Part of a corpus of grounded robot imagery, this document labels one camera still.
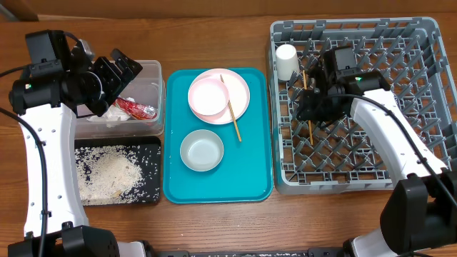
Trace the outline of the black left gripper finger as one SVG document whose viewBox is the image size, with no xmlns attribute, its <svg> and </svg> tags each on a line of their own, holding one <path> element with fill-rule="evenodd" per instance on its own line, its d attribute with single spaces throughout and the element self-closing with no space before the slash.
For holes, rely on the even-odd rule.
<svg viewBox="0 0 457 257">
<path fill-rule="evenodd" d="M 94 62 L 94 73 L 101 81 L 104 100 L 108 104 L 112 104 L 115 102 L 124 86 L 120 70 L 106 57 L 100 56 Z"/>
<path fill-rule="evenodd" d="M 114 60 L 114 72 L 120 78 L 123 86 L 127 86 L 143 70 L 140 63 L 130 59 L 119 49 L 114 49 L 111 52 L 111 58 Z"/>
</svg>

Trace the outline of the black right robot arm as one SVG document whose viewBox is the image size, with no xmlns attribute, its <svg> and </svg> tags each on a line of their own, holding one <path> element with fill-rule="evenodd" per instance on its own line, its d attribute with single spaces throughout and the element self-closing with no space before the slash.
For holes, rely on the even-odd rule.
<svg viewBox="0 0 457 257">
<path fill-rule="evenodd" d="M 393 192 L 375 231 L 347 240 L 340 256 L 421 256 L 456 243 L 456 173 L 418 137 L 377 71 L 362 71 L 353 49 L 321 54 L 308 70 L 296 118 L 320 129 L 343 116 L 362 127 L 388 169 Z"/>
</svg>

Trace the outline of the white tissue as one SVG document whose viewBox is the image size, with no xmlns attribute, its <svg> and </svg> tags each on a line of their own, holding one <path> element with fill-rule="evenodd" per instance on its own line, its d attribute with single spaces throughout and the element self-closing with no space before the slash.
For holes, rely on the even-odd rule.
<svg viewBox="0 0 457 257">
<path fill-rule="evenodd" d="M 120 107 L 120 104 L 123 102 L 135 102 L 133 98 L 121 98 L 118 97 L 117 100 L 109 107 L 108 111 L 104 113 L 101 117 L 98 116 L 91 116 L 86 118 L 87 121 L 90 122 L 112 122 L 112 121 L 128 121 L 132 119 L 131 114 L 124 110 L 124 108 Z"/>
</svg>

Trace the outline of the wooden chopstick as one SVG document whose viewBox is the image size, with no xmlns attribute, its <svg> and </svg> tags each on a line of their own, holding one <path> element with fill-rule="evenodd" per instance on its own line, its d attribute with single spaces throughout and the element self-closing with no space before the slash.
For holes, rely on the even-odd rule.
<svg viewBox="0 0 457 257">
<path fill-rule="evenodd" d="M 307 80 L 306 80 L 306 72 L 305 72 L 305 70 L 302 71 L 302 77 L 303 77 L 303 88 L 304 88 L 304 90 L 307 90 L 308 89 L 308 84 L 307 84 Z M 311 120 L 308 120 L 308 132 L 309 132 L 310 145 L 312 146 L 313 145 L 313 131 L 312 131 Z"/>
<path fill-rule="evenodd" d="M 220 74 L 220 80 L 221 80 L 221 82 L 225 85 L 225 81 L 224 81 L 224 78 L 223 78 L 222 74 Z M 239 129 L 238 129 L 238 124 L 237 124 L 237 121 L 236 121 L 236 117 L 235 117 L 235 115 L 234 115 L 233 107 L 232 107 L 232 105 L 231 105 L 230 96 L 228 96 L 228 108 L 229 108 L 229 111 L 230 111 L 230 114 L 231 114 L 232 123 L 233 123 L 233 126 L 234 126 L 234 128 L 235 128 L 236 135 L 237 135 L 237 137 L 238 137 L 238 141 L 239 141 L 239 142 L 242 142 L 241 134 L 240 134 L 240 131 L 239 131 Z"/>
</svg>

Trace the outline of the red snack wrapper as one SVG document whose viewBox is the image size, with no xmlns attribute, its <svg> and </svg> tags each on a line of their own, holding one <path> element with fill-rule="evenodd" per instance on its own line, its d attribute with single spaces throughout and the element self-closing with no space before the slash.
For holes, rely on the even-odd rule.
<svg viewBox="0 0 457 257">
<path fill-rule="evenodd" d="M 115 105 L 136 120 L 151 120 L 157 116 L 157 110 L 153 106 L 139 104 L 131 99 L 118 97 Z"/>
</svg>

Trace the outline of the cream cup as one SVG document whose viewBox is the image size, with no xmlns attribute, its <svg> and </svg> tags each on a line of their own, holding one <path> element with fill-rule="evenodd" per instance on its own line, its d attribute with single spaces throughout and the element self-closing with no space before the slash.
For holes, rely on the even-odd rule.
<svg viewBox="0 0 457 257">
<path fill-rule="evenodd" d="M 278 79 L 288 81 L 293 72 L 300 72 L 296 48 L 290 44 L 280 45 L 276 52 L 276 70 Z"/>
</svg>

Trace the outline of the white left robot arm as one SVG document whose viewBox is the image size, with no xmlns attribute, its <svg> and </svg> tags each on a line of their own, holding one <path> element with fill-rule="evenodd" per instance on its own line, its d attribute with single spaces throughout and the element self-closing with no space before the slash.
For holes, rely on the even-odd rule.
<svg viewBox="0 0 457 257">
<path fill-rule="evenodd" d="M 26 35 L 31 63 L 9 93 L 7 116 L 24 135 L 29 203 L 24 239 L 10 256 L 152 256 L 146 241 L 116 240 L 111 231 L 89 225 L 79 193 L 74 142 L 77 108 L 106 113 L 141 65 L 118 49 L 96 57 L 88 43 L 68 45 L 69 32 Z"/>
</svg>

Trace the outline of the white bowl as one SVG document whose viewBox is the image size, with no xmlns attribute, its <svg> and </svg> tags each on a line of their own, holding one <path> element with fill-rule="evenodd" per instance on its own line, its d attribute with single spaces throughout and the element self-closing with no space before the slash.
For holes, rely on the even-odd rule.
<svg viewBox="0 0 457 257">
<path fill-rule="evenodd" d="M 196 172 L 207 172 L 222 161 L 224 144 L 213 131 L 199 129 L 184 137 L 179 153 L 186 167 Z"/>
</svg>

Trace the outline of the small pink plate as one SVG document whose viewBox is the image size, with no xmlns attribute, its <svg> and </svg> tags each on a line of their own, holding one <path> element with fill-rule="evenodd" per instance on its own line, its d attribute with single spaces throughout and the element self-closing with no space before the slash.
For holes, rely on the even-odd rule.
<svg viewBox="0 0 457 257">
<path fill-rule="evenodd" d="M 197 114 L 204 116 L 219 114 L 226 108 L 228 102 L 229 91 L 218 79 L 200 79 L 189 88 L 188 103 Z"/>
</svg>

